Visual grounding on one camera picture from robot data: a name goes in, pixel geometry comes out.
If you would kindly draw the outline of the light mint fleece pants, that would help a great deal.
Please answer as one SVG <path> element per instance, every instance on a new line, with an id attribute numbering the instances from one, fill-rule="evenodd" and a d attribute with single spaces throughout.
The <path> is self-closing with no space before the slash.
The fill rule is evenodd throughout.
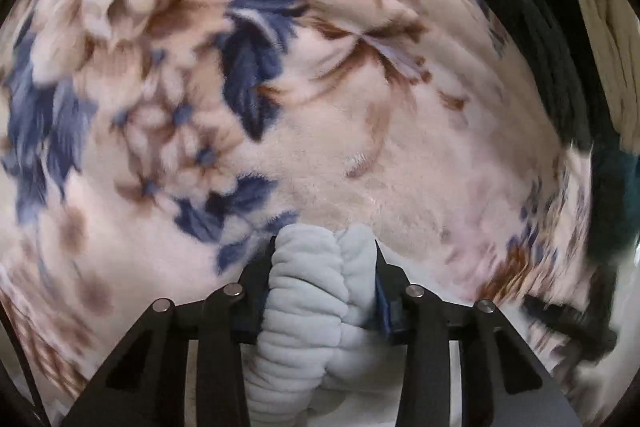
<path id="1" fill-rule="evenodd" d="M 288 225 L 276 238 L 262 330 L 243 374 L 254 426 L 390 426 L 406 351 L 375 323 L 365 225 Z"/>

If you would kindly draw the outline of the floral fleece blanket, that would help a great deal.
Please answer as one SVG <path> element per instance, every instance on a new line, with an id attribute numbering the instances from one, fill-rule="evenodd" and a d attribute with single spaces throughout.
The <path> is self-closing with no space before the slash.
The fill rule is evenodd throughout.
<path id="1" fill-rule="evenodd" d="M 157 297 L 369 225 L 446 299 L 582 302 L 586 154 L 483 0 L 16 0 L 1 300 L 70 397 Z"/>

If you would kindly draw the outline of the cream folded blanket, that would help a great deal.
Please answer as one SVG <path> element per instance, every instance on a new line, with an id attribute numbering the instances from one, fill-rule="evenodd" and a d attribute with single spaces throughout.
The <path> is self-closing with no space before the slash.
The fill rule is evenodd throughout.
<path id="1" fill-rule="evenodd" d="M 639 19 L 627 0 L 579 0 L 620 148 L 639 152 Z"/>

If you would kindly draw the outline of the dark green folded clothes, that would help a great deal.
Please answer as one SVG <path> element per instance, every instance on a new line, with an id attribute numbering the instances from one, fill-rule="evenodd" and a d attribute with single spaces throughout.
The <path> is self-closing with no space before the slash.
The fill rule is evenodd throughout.
<path id="1" fill-rule="evenodd" d="M 525 57 L 562 144 L 589 155 L 591 202 L 578 205 L 588 220 L 588 306 L 578 311 L 527 296 L 524 309 L 568 337 L 582 359 L 594 362 L 608 355 L 617 341 L 610 326 L 615 259 L 639 237 L 639 158 L 620 147 L 578 0 L 483 2 Z"/>

